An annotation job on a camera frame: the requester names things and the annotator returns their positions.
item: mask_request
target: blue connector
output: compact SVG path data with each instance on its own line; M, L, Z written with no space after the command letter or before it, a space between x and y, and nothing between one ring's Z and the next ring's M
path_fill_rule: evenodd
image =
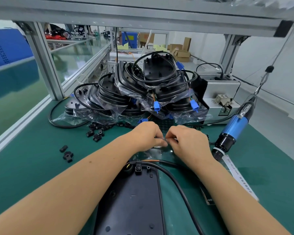
M176 66L177 66L177 68L178 68L179 70L184 69L184 65L181 64L180 62L176 62Z
M157 114L158 114L158 111L160 111L160 105L159 105L159 102L154 102L154 109L155 109L155 111L156 111Z
M196 101L195 100L191 100L190 103L191 103L191 107L193 108L193 111L196 111L198 113L199 106L196 103Z
M140 124L140 123L142 123L142 122L145 122L145 121L148 121L148 119L147 119L147 118L140 119L140 120L138 121L138 124Z

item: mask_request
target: green tabletop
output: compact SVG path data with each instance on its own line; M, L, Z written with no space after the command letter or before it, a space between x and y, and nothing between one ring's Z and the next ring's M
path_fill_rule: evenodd
M58 77L64 82L110 43L96 37L51 53ZM35 59L0 71L0 135L30 111L48 91Z
M0 213L54 176L101 148L129 129L115 126L95 143L87 138L87 126L58 129L47 121L50 103L20 134L0 152ZM55 116L63 109L58 109ZM169 124L161 125L166 131ZM216 140L224 125L206 126L202 132ZM68 164L59 149L68 145L74 161ZM161 152L163 159L175 160L170 148ZM260 203L294 235L294 161L253 127L247 126L229 155ZM215 206L208 206L198 182L183 172L169 168L181 184L195 215L208 234L227 234ZM197 234L187 208L173 182L160 173L161 193L167 234ZM91 234L95 213L80 234Z

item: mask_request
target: forearm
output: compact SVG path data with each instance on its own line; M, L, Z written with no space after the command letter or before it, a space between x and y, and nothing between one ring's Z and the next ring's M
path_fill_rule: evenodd
M77 162L0 215L1 234L78 234L136 153L126 135Z
M217 161L195 173L212 196L231 235L290 233Z

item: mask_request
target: blue electric screwdriver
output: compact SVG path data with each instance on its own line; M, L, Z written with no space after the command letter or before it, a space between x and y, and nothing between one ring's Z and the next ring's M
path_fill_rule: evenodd
M211 153L219 161L235 144L237 138L248 124L255 109L256 96L243 103L237 112L232 116L226 127L223 129L216 141Z

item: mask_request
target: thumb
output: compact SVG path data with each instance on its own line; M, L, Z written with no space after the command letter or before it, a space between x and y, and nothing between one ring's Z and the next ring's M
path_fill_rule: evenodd
M177 143L177 141L174 138L167 138L166 140L169 142L169 144L171 145L171 147L175 151L177 149L178 145L179 145Z
M168 143L161 138L155 138L155 146L166 147L168 146Z

